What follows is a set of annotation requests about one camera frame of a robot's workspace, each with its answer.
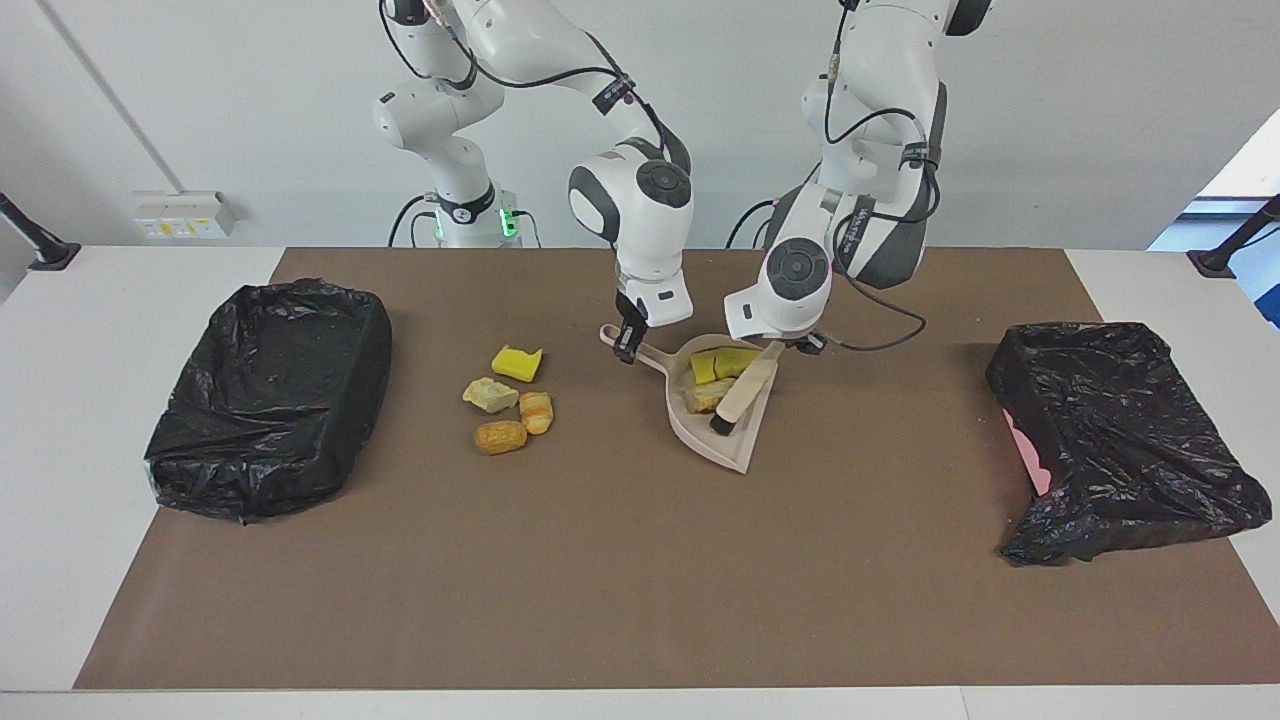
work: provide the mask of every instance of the black garbage bag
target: black garbage bag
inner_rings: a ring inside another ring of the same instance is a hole
[[[372,433],[390,350],[375,295],[316,279],[241,288],[151,437],[156,501],[248,523],[330,497]]]
[[[1230,536],[1271,500],[1147,325],[1010,328],[987,382],[1051,473],[1001,553],[1024,565]]]

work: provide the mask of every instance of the brown paper mat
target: brown paper mat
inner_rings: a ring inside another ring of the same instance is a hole
[[[759,256],[690,252],[698,316]],[[77,688],[652,688],[1280,682],[1280,629],[1228,541],[1015,569],[1029,483],[983,382],[1004,329],[1092,320],[1060,251],[931,250],[891,297],[928,332],[788,355],[750,477],[667,425],[613,360],[604,251],[289,250],[276,281],[378,292],[381,420],[347,489],[241,528],[161,510]],[[837,287],[827,329],[910,323]],[[460,401],[545,347],[552,432],[488,459]]]

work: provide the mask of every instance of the croissant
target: croissant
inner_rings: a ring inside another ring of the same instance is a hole
[[[520,396],[520,420],[531,436],[540,436],[552,427],[556,411],[552,396],[545,392],[526,392]]]

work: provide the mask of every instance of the food scrap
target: food scrap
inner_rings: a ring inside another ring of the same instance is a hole
[[[545,392],[526,392],[520,396],[520,420],[531,436],[540,436],[552,427],[556,411],[552,396]]]
[[[467,386],[462,400],[494,415],[508,407],[515,407],[520,401],[520,393],[493,378],[480,378]]]
[[[685,405],[690,413],[714,413],[719,407],[719,401],[724,398],[728,388],[733,387],[735,382],[737,380],[733,378],[724,378],[723,380],[694,386],[685,391]]]
[[[480,452],[503,455],[525,447],[525,443],[529,442],[529,430],[515,420],[499,420],[476,428],[474,439]]]

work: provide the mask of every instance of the sponge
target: sponge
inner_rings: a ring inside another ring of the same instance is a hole
[[[716,350],[695,352],[690,359],[694,365],[694,384],[704,386],[716,382]]]
[[[541,350],[530,355],[529,352],[504,345],[493,359],[490,368],[493,368],[493,372],[499,375],[507,375],[508,378],[516,378],[524,383],[531,383],[534,382],[534,377],[538,375],[538,366],[541,364]]]
[[[716,380],[736,378],[755,360],[759,350],[749,347],[717,347],[695,352],[690,359],[694,366],[694,384],[707,384]]]

